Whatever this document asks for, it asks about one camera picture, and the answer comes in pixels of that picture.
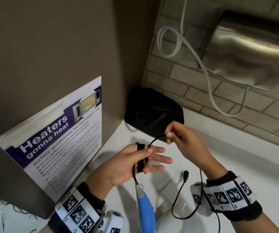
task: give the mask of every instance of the black bag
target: black bag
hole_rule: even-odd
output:
[[[126,123],[152,137],[164,134],[172,122],[184,124],[183,108],[167,96],[151,88],[130,90],[126,105]]]

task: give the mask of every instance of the cable connector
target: cable connector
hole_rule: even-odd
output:
[[[184,171],[184,183],[186,183],[186,181],[188,180],[188,177],[189,177],[189,172],[188,172],[188,170],[185,170]]]

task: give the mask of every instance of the hand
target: hand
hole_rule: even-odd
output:
[[[171,164],[172,158],[157,153],[164,153],[165,148],[151,146],[147,149],[137,151],[137,145],[131,144],[124,147],[115,156],[97,167],[87,178],[86,183],[90,192],[99,199],[105,199],[109,191],[116,185],[121,185],[133,177],[132,168],[135,164],[137,173],[137,162],[148,157],[148,162],[143,172],[157,172],[164,169],[163,165],[152,165],[152,161]]]
[[[227,170],[211,155],[194,131],[173,121],[165,129],[166,142],[175,142],[183,156],[203,170],[208,179],[217,179]]]

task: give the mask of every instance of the safety guidelines sign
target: safety guidelines sign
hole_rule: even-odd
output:
[[[0,147],[55,202],[101,145],[101,76],[0,136]]]

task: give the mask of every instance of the blue hair clipper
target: blue hair clipper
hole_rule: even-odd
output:
[[[135,189],[142,233],[155,233],[156,218],[153,211],[153,206],[150,203],[148,196],[144,192],[144,187],[142,184],[135,184]]]

